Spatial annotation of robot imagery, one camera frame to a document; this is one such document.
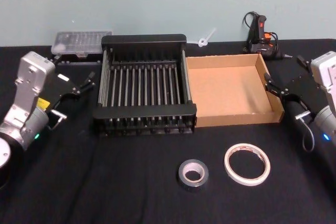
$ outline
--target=light blue wall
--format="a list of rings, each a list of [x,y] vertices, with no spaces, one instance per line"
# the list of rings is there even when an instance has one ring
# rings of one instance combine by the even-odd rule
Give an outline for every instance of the light blue wall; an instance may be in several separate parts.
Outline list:
[[[60,30],[115,34],[184,33],[244,40],[243,15],[266,15],[280,39],[335,38],[336,0],[0,0],[0,46],[51,45]]]

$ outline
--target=open cardboard tray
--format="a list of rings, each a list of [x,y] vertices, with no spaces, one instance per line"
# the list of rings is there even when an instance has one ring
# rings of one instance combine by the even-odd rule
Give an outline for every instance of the open cardboard tray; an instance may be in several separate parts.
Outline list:
[[[197,127],[278,123],[280,99],[265,91],[261,55],[187,57]]]

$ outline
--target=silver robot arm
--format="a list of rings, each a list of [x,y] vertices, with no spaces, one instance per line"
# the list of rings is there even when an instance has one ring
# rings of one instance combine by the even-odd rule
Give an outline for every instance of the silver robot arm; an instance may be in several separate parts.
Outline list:
[[[310,64],[315,82],[325,92],[328,105],[315,117],[324,138],[336,145],[336,52],[330,51]]]
[[[54,73],[55,65],[35,52],[20,60],[14,103],[0,124],[0,186],[49,121],[47,114],[37,107],[37,99]]]

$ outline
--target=black tablecloth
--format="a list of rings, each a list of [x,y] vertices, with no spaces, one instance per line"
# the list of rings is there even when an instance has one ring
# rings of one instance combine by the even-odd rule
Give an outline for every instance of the black tablecloth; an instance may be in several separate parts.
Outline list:
[[[237,54],[241,42],[189,46],[188,56]],[[316,58],[336,50],[336,40],[284,40],[289,55]],[[0,118],[13,102],[20,57],[30,50],[50,55],[50,47],[0,48]],[[295,60],[267,63],[274,80],[286,83],[305,71]],[[57,71],[80,83],[99,65],[62,65]],[[54,132],[43,131],[28,149],[13,181],[0,191],[0,223],[335,223],[336,148],[316,133],[312,154],[302,150],[303,129],[289,104],[279,124],[196,129],[194,134],[98,139],[91,112],[97,88],[78,102],[66,102],[68,119]],[[237,184],[223,158],[236,143],[257,145],[268,155],[271,172],[256,187]],[[203,190],[190,193],[177,182],[179,164],[199,159],[209,169]],[[259,160],[233,156],[242,175],[261,172]]]

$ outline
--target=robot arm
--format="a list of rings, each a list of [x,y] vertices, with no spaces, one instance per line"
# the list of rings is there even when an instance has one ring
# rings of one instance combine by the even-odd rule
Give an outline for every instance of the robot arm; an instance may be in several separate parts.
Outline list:
[[[55,74],[55,64],[35,52],[20,60],[14,103],[0,124],[0,187],[19,166],[24,151],[48,124],[49,115],[59,117],[53,130],[67,117],[56,111],[65,98],[77,99],[94,86],[92,72],[77,86],[69,78]]]
[[[49,121],[37,107],[37,99],[54,72],[55,65],[35,52],[20,60],[14,103],[0,125],[0,185],[6,183],[12,167]]]
[[[293,79],[280,88],[269,75],[265,75],[266,91],[278,96],[283,102],[295,101],[306,110],[297,120],[310,116],[327,140],[336,145],[336,52],[328,52],[312,62],[298,57],[308,74]]]

